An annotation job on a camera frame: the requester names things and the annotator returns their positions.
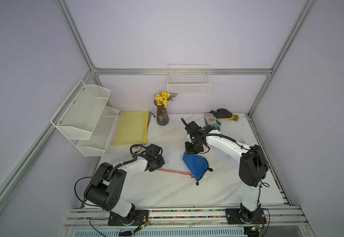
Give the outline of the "red zipper mesh document bag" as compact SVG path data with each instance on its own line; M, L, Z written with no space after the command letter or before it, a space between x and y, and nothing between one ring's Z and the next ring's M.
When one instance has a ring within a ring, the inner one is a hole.
M188 175L194 178L191 171L183 161L184 149L164 149L162 156L165 164L158 168L159 171Z

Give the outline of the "blue microfiber cleaning cloth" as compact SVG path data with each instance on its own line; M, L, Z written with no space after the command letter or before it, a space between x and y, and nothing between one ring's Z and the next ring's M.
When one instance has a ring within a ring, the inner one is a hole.
M189 155L187 152L184 152L182 160L191 171L197 186L207 171L213 172L213 169L209 167L207 159L202 156Z

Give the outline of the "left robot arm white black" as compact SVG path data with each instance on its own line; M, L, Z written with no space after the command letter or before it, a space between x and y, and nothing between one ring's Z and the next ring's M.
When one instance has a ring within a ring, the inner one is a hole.
M140 172L153 172L165 164L163 149L155 144L134 144L130 154L130 160L115 166L102 163L89 177L90 182L84 191L84 199L91 202L90 206L113 213L127 223L135 218L135 206L121 197L125 179Z

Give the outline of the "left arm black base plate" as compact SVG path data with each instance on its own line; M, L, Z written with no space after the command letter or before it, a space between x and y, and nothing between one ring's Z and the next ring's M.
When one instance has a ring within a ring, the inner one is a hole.
M149 219L149 210L135 209L128 216L122 217L110 211L108 226L140 226Z

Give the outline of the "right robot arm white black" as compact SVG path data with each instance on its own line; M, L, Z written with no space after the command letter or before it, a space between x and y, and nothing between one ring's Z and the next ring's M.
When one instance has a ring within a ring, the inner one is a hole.
M184 155L198 157L204 146L213 146L232 157L239 163L239 177L244 183L241 213L255 214L259 211L262 180L269 170L262 148L259 145L242 145L210 125L200 127L194 121L187 123L183 118L181 121L189 138L185 142Z

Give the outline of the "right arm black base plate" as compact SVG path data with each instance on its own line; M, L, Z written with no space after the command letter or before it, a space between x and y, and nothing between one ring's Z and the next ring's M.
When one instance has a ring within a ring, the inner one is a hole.
M258 207L251 212L246 208L227 208L225 209L227 223L232 224L267 224L264 210Z

